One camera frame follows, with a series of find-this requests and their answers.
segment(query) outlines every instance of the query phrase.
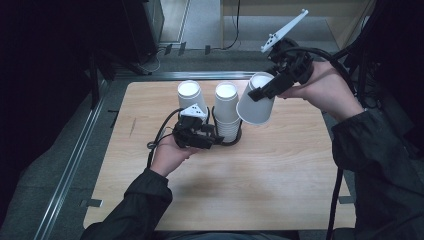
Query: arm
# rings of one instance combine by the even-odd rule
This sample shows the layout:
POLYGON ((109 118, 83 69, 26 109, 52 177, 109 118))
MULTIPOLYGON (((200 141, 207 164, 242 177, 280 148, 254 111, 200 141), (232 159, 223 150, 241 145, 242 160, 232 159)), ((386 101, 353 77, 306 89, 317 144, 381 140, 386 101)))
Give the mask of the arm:
POLYGON ((333 127, 336 164, 355 172, 358 239, 421 239, 424 185, 400 140, 370 112, 333 127))
POLYGON ((172 201, 166 176, 197 151, 179 148, 172 136, 164 138, 151 168, 131 183, 124 199, 106 219, 90 225, 81 239, 148 239, 172 201))
POLYGON ((355 172, 356 237, 419 239, 424 236, 424 187, 402 144, 383 121, 364 112, 338 72, 314 62, 309 81, 280 97, 298 97, 328 112, 333 127, 333 157, 355 172))

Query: person's left hand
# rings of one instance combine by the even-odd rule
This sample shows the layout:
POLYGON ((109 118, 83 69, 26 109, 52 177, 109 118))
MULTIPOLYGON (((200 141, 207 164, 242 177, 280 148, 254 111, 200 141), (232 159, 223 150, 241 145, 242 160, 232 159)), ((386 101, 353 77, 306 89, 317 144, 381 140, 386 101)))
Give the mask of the person's left hand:
POLYGON ((175 143, 174 136, 163 138, 156 149, 150 170, 167 177, 168 174, 177 169, 184 160, 199 151, 198 148, 180 148, 175 143))

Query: black jacket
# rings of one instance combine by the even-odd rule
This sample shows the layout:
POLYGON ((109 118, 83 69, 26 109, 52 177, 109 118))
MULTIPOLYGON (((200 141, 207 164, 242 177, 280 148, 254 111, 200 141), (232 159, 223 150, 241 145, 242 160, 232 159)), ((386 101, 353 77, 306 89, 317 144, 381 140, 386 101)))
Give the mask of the black jacket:
MULTIPOLYGON (((355 172, 356 238, 424 239, 424 185, 389 129, 370 112, 332 128, 336 164, 355 172)), ((112 213, 81 239, 148 239, 172 201, 167 183, 145 169, 112 213)))

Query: person's right hand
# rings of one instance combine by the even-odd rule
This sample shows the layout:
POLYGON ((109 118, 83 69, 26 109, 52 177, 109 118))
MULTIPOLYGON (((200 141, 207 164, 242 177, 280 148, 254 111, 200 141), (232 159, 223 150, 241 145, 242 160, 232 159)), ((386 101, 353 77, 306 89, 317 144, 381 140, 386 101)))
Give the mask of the person's right hand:
POLYGON ((339 72, 329 62, 313 62, 314 72, 306 84, 293 86, 280 98, 303 98, 338 122, 364 111, 339 72))
POLYGON ((189 159, 191 155, 199 151, 200 149, 193 147, 178 147, 173 135, 164 137, 159 142, 156 149, 150 170, 167 177, 168 174, 177 169, 184 160, 189 159))

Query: stacked paper cups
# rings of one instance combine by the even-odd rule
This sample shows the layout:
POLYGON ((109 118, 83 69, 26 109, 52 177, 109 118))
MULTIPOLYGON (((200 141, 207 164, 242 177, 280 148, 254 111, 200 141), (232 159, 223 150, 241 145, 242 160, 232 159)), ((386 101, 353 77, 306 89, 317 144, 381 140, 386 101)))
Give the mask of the stacked paper cups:
POLYGON ((237 115, 237 87, 231 82, 222 82, 215 89, 215 106, 213 115, 218 135, 224 137, 224 143, 236 140, 240 127, 237 115))

